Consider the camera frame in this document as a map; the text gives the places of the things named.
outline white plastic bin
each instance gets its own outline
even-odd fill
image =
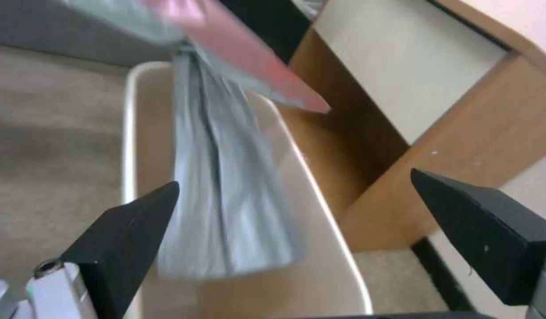
[[[372,313],[350,250],[277,108],[263,97],[250,94],[249,98],[259,127],[273,147],[295,218],[303,226],[306,257],[284,269],[198,286],[158,279],[152,271],[127,317],[184,318],[187,313],[209,311],[218,311],[220,317],[231,313],[265,318]],[[172,132],[170,64],[135,67],[127,79],[125,101],[123,202],[170,180]]]

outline wooden drawer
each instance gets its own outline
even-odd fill
[[[332,0],[315,28],[410,145],[506,55],[425,0]]]

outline gray wall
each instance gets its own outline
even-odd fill
[[[165,49],[85,18],[55,0],[0,0],[0,44],[125,66],[168,60]]]

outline gray fabric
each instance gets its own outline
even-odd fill
[[[159,275],[216,279],[286,266],[301,249],[271,154],[239,85],[198,56],[174,59],[176,210]]]
[[[118,65],[168,60],[168,51],[58,0],[0,0],[0,44]]]

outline gray cloth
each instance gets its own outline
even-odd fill
[[[190,49],[175,55],[174,82],[181,194],[159,250],[159,274],[217,279],[295,262],[300,241],[241,87]]]

